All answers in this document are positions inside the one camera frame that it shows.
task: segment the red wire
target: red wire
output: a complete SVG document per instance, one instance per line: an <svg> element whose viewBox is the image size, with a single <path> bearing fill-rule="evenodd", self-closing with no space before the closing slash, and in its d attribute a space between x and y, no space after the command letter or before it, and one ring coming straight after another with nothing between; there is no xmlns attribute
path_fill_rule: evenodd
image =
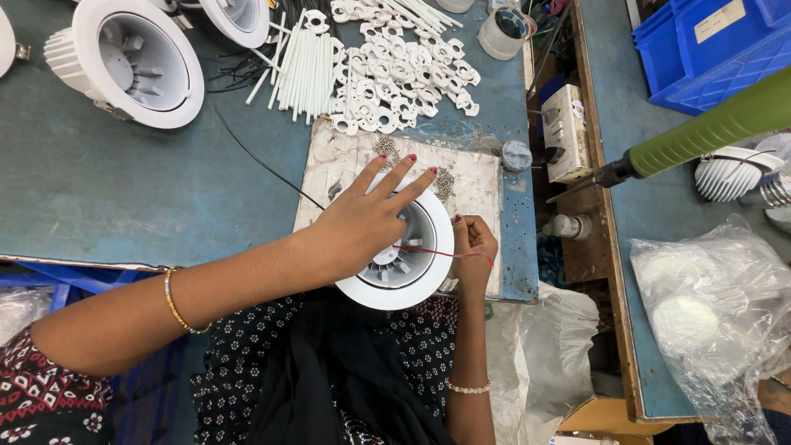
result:
<svg viewBox="0 0 791 445"><path fill-rule="evenodd" d="M487 261L489 261L489 265L493 268L494 261L489 258L489 255L486 255L483 252L476 252L476 253L465 253L464 255L455 255L453 253L445 253L445 252L438 252L436 250L428 250L423 249L422 247L412 247L410 245L394 245L396 249L412 249L412 250L420 250L421 252L428 252L428 253L438 253L440 255L445 255L446 257L454 257L454 258L466 258L466 257L484 257Z"/></svg>

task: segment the plastic bag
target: plastic bag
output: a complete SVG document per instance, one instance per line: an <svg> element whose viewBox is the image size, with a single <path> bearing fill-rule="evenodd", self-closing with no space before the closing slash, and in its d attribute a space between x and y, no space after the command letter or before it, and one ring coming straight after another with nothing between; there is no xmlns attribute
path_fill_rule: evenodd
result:
<svg viewBox="0 0 791 445"><path fill-rule="evenodd" d="M53 287L0 287L0 344L47 315Z"/></svg>
<svg viewBox="0 0 791 445"><path fill-rule="evenodd" d="M789 362L791 268L737 214L698 238L631 242L654 336L710 441L775 445L757 390Z"/></svg>
<svg viewBox="0 0 791 445"><path fill-rule="evenodd" d="M599 314L587 295L539 282L539 303L488 302L486 361L498 445L547 445L593 394L588 350Z"/></svg>

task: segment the label on bin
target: label on bin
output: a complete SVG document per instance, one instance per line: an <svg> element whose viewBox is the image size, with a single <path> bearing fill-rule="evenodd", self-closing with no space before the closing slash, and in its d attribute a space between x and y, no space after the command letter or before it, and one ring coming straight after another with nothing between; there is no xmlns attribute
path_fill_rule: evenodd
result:
<svg viewBox="0 0 791 445"><path fill-rule="evenodd" d="M745 15L742 0L733 0L694 26L695 39L700 44Z"/></svg>

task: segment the black scarf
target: black scarf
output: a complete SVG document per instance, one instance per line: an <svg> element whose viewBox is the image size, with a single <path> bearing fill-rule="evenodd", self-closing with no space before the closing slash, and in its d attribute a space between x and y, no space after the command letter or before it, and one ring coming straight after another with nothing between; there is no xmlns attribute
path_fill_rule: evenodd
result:
<svg viewBox="0 0 791 445"><path fill-rule="evenodd" d="M378 435L402 445L455 445L410 388L384 313L340 291L308 299L271 351L245 445L342 445L331 396Z"/></svg>

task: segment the red patterned clothing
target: red patterned clothing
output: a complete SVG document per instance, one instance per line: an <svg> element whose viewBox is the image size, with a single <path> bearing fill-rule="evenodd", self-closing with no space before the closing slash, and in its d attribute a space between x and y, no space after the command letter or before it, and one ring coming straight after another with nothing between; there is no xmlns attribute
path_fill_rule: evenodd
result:
<svg viewBox="0 0 791 445"><path fill-rule="evenodd" d="M22 329L0 347L0 445L110 443L108 383L52 363Z"/></svg>

